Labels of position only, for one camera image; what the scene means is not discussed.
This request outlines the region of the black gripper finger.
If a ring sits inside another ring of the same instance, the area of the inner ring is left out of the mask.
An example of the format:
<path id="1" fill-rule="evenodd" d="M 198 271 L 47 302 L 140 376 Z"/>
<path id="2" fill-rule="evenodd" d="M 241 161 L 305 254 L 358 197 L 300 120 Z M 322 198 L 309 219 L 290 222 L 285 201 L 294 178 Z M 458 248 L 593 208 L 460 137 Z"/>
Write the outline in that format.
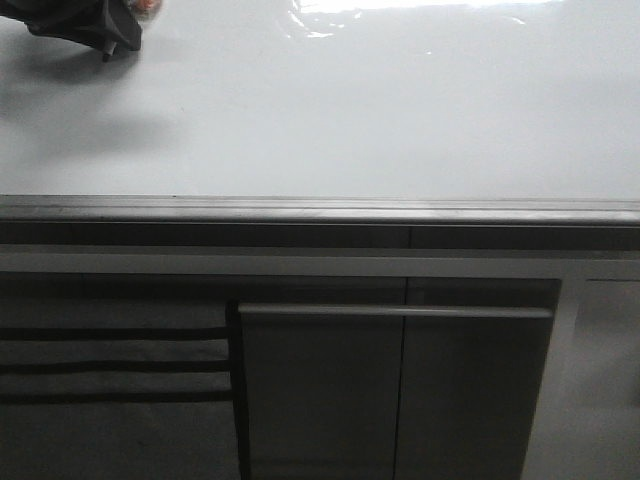
<path id="1" fill-rule="evenodd" d="M 34 36 L 57 38 L 102 51 L 106 1 L 2 1 L 1 16 L 23 23 Z"/>

